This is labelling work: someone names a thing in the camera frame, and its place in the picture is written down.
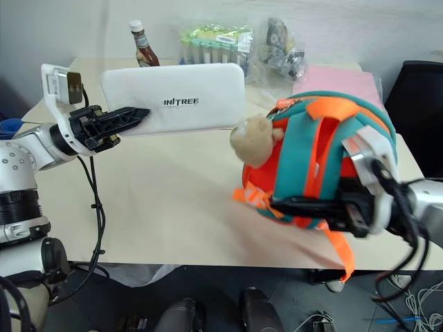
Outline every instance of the bottle cap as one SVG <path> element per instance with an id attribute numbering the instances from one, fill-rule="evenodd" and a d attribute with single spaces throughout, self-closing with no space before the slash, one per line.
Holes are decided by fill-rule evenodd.
<path id="1" fill-rule="evenodd" d="M 132 31 L 133 33 L 138 33 L 138 32 L 140 32 L 140 31 L 143 30 L 143 24 L 142 24 L 141 21 L 138 20 L 138 19 L 135 19 L 135 20 L 133 20 L 133 21 L 130 21 L 130 23 L 129 23 L 129 27 L 131 28 L 131 31 Z"/>

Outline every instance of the orange backpack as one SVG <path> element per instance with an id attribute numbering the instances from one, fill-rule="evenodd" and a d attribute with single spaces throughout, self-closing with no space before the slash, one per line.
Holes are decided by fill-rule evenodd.
<path id="1" fill-rule="evenodd" d="M 325 232 L 345 265 L 347 280 L 354 271 L 354 255 L 341 232 L 330 231 L 319 218 L 283 214 L 272 199 L 294 196 L 334 199 L 342 177 L 356 178 L 356 170 L 341 141 L 370 125 L 387 137 L 395 150 L 395 129 L 376 106 L 351 95 L 313 91 L 280 100 L 267 116 L 284 131 L 268 161 L 259 168 L 244 166 L 243 188 L 234 199 L 251 204 L 270 219 Z"/>

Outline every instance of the plastic bag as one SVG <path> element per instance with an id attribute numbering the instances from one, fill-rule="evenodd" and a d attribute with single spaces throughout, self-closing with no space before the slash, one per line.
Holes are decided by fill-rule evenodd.
<path id="1" fill-rule="evenodd" d="M 263 21 L 254 32 L 248 83 L 275 99 L 285 98 L 307 74 L 305 45 L 276 17 Z"/>
<path id="2" fill-rule="evenodd" d="M 179 64 L 235 63 L 248 73 L 253 30 L 248 26 L 202 24 L 180 34 Z"/>

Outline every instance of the black office chair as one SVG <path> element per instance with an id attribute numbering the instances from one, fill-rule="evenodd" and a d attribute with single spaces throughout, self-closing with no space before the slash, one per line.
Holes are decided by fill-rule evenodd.
<path id="1" fill-rule="evenodd" d="M 443 176 L 443 64 L 405 61 L 385 108 L 425 176 Z"/>

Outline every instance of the ketchup bottle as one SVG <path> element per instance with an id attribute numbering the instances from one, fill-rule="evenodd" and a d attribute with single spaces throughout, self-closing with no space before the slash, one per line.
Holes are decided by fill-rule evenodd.
<path id="1" fill-rule="evenodd" d="M 137 46 L 136 58 L 138 65 L 140 67 L 160 66 L 159 59 L 152 50 L 150 43 L 147 42 L 145 29 L 141 21 L 137 19 L 130 21 L 129 27 Z"/>

